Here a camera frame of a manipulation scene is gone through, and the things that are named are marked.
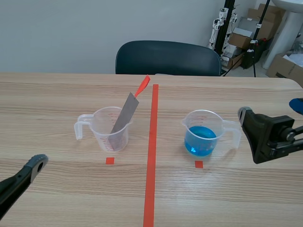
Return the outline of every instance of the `chair backrest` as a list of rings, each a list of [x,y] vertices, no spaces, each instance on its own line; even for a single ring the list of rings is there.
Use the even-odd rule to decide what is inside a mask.
[[[132,41],[117,53],[116,74],[220,76],[219,55],[206,47],[168,42]]]

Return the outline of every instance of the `red spatula handle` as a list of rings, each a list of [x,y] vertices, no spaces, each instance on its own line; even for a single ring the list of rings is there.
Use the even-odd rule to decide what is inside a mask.
[[[149,75],[147,75],[145,77],[145,79],[142,81],[142,83],[141,83],[140,87],[138,88],[136,94],[134,95],[136,98],[137,98],[138,94],[140,94],[146,88],[146,86],[148,85],[150,80],[151,80],[151,78],[149,77]]]

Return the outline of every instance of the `white wall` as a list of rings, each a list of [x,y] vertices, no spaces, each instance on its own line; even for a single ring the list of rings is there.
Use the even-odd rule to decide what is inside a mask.
[[[206,46],[225,0],[1,0],[0,71],[114,73],[132,40]],[[244,16],[256,0],[237,0]]]

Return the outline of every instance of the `blue water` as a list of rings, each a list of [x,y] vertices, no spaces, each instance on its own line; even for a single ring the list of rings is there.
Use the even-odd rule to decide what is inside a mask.
[[[193,134],[203,138],[216,138],[216,134],[207,127],[194,126],[189,129]],[[217,144],[217,140],[204,140],[192,135],[190,132],[185,134],[186,149],[196,156],[206,156],[212,153]]]

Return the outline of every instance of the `plastic measuring cup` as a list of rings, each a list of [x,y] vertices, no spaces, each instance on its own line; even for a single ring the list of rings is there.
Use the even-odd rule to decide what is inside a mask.
[[[195,110],[182,120],[182,124],[186,127],[185,147],[194,155],[211,154],[226,131],[233,132],[233,146],[239,147],[241,139],[239,123],[225,121],[214,112]]]
[[[110,133],[121,112],[120,107],[105,107],[94,114],[84,114],[78,117],[74,125],[76,139],[82,139],[82,127],[88,125],[94,133],[100,147],[105,151],[120,151],[128,143],[128,126],[133,123],[131,120],[123,129]]]

